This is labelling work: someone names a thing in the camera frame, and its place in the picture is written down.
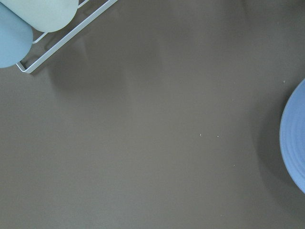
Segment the blue ridged plate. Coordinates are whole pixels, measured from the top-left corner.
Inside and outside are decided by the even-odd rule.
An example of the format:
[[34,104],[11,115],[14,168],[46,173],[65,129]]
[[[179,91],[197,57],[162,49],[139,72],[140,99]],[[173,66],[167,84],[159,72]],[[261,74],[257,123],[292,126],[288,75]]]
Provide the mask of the blue ridged plate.
[[305,191],[305,82],[289,97],[280,123],[280,148],[285,167],[298,188]]

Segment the light green cup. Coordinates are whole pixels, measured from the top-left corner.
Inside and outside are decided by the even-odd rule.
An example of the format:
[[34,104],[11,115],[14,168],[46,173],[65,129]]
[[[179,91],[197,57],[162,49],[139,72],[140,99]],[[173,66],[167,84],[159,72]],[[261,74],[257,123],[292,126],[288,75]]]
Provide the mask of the light green cup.
[[78,0],[2,0],[1,3],[41,32],[55,32],[68,25]]

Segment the light blue cup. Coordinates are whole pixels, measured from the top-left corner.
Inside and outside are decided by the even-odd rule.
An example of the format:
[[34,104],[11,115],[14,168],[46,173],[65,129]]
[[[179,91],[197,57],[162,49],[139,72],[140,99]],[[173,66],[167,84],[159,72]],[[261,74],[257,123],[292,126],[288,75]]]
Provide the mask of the light blue cup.
[[0,67],[21,61],[30,51],[33,41],[31,26],[4,4],[0,5]]

